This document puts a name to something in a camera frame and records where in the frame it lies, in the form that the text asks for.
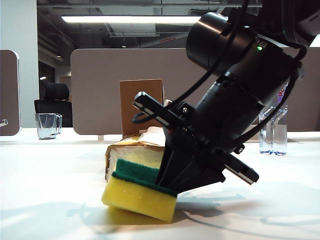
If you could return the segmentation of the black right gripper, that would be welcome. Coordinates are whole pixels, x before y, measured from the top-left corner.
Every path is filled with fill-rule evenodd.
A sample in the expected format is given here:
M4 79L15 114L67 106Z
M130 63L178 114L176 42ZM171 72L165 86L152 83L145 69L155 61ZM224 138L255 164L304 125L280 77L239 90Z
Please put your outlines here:
M224 182L227 169L248 184L258 181L259 175L231 153L215 149L189 123L193 107L183 103L173 110L163 106L149 94L140 91L133 105L148 116L156 114L163 125L165 148L155 183L172 187L178 193Z

